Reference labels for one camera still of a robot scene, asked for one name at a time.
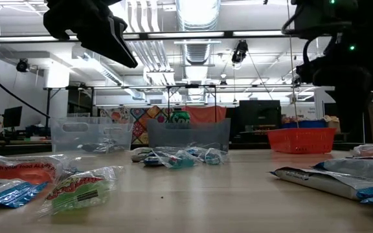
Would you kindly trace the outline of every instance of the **red plastic basket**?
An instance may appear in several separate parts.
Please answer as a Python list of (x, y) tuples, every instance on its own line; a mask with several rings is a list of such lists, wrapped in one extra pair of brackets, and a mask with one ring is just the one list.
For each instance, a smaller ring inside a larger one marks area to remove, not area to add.
[(284, 153), (329, 153), (336, 128), (277, 129), (267, 132), (271, 149)]

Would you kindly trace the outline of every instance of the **beige table surface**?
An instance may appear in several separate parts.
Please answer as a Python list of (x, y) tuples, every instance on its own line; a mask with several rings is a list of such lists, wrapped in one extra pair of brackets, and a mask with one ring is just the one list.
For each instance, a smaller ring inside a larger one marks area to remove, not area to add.
[(231, 151), (223, 166), (144, 168), (129, 155), (84, 157), (80, 168), (120, 165), (120, 189), (102, 206), (36, 219), (40, 197), (0, 209), (1, 232), (373, 232), (373, 206), (280, 181), (268, 171), (307, 168), (331, 155)]

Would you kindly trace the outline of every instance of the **clear plastic bin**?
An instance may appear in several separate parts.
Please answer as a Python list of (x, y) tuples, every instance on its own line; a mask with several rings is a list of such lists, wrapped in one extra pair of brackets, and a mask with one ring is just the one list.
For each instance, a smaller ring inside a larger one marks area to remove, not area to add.
[(107, 153), (111, 144), (111, 135), (105, 129), (114, 128), (110, 118), (106, 117), (71, 117), (51, 120), (51, 144), (53, 152), (79, 151), (87, 152), (86, 147), (95, 148), (106, 145)]
[(121, 150), (130, 150), (132, 143), (133, 124), (112, 124), (106, 127), (104, 133), (109, 135), (115, 146)]
[(171, 146), (185, 148), (215, 148), (228, 151), (230, 119), (218, 123), (158, 123), (148, 120), (149, 147)]

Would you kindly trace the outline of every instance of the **desk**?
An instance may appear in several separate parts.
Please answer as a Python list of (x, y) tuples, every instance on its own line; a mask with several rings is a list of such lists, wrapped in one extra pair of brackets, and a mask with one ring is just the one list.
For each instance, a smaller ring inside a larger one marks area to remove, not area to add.
[(240, 150), (231, 151), (231, 162), (223, 166), (185, 170), (144, 168), (125, 154), (84, 157), (82, 169), (125, 166), (120, 190), (108, 204), (35, 220), (39, 198), (16, 210), (0, 209), (0, 233), (373, 232), (373, 206), (267, 173), (281, 166), (307, 168), (330, 157)]

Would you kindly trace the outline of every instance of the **black monitor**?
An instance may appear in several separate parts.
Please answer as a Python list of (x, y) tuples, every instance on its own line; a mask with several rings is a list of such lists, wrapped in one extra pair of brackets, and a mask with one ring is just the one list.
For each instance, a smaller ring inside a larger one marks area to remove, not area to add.
[(10, 127), (17, 127), (21, 123), (21, 112), (23, 111), (23, 107), (13, 107), (10, 109), (5, 109), (4, 111), (4, 120), (3, 126), (4, 128)]
[(244, 126), (269, 126), (281, 124), (280, 100), (240, 100), (240, 115)]

